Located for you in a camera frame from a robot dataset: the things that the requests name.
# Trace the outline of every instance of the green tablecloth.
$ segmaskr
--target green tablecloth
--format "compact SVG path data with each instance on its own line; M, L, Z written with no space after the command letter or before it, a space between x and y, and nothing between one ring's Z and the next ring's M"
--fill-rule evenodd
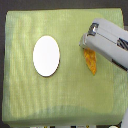
M123 27L120 9L9 11L6 16L3 121L10 126L117 124L128 107L127 73L97 54L95 76L79 41L95 18ZM37 40L52 36L60 64L51 77L33 65Z

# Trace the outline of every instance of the orange object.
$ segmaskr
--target orange object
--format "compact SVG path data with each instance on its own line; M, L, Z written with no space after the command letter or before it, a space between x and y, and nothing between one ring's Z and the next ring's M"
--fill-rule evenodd
M93 75L96 73L96 53L95 51L87 48L84 49L84 57L88 68L91 70Z

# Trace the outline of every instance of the robotic arm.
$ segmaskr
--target robotic arm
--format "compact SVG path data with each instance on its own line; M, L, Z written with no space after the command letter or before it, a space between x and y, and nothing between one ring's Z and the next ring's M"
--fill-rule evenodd
M128 32L105 20L95 19L79 45L100 53L128 72Z

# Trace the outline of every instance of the white oval plate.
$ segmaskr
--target white oval plate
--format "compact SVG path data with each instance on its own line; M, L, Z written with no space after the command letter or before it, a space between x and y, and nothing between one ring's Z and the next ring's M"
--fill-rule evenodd
M57 42L51 36L41 37L33 51L36 71L45 77L51 76L58 68L60 52Z

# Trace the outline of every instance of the green fabric surface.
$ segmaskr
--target green fabric surface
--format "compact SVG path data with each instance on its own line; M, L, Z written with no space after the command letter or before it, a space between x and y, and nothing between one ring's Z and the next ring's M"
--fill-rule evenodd
M96 54L97 73L79 41L95 18L123 27L120 9L9 11L6 16L3 121L10 126L117 124L128 107L127 73ZM50 77L33 65L37 40L52 36L60 64Z

